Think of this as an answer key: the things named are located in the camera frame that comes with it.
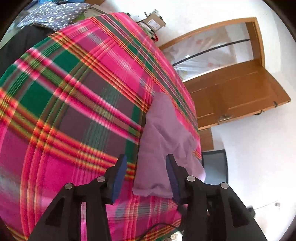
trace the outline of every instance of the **cord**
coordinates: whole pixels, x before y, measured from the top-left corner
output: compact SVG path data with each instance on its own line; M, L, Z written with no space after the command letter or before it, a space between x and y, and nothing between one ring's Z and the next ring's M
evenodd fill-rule
M166 225L166 226L171 226L171 227L173 227L173 228L175 228L175 229L177 229L178 231L180 231L180 229L178 228L178 227L176 227L176 226L174 226L174 225L171 225L171 224L168 224L168 223L157 223L157 224L155 224L155 225L153 225L152 227L150 227L145 233L143 233L142 234L142 236L137 240L137 241L141 241L141 240L143 240L143 238L153 229L153 228L155 228L156 226L158 226L158 225Z

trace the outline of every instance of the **door frame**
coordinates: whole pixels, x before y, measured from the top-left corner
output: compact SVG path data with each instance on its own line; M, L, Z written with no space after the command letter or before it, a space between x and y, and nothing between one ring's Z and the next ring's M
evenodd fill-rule
M256 17L232 19L232 20L227 20L219 23L214 23L202 28L198 28L196 30L183 34L180 37L175 38L159 46L159 49L164 50L176 43L179 43L187 38L192 37L193 35L196 35L205 31L209 31L215 28L219 28L219 27L223 27L231 24L237 24L237 23L246 23L250 41L251 41L254 59L258 59L260 64L265 68L265 56L264 56L262 35L261 35L261 31L260 31L259 24Z

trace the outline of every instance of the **transparent plastic covering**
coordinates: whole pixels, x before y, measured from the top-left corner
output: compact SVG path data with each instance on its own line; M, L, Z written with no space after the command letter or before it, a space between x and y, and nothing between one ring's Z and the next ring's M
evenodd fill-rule
M252 46L245 23L232 24L196 34L178 42L165 50L164 55L170 61L183 81L187 81L209 71L253 59ZM212 48L248 40L214 50ZM190 58L203 51L209 52Z

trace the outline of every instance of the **purple cloth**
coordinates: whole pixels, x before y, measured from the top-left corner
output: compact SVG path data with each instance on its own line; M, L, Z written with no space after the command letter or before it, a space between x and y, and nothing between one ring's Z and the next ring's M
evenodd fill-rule
M173 197L165 167L168 154L173 154L177 164L185 167L189 175L204 181L205 170L193 155L196 147L192 134L178 121L169 96L156 93L140 140L133 193Z

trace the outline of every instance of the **white label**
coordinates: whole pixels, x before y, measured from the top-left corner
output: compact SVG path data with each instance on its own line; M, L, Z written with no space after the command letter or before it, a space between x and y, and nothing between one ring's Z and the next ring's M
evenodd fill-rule
M151 19L147 24L154 30L158 30L160 28L160 25L157 22L155 22L153 19Z

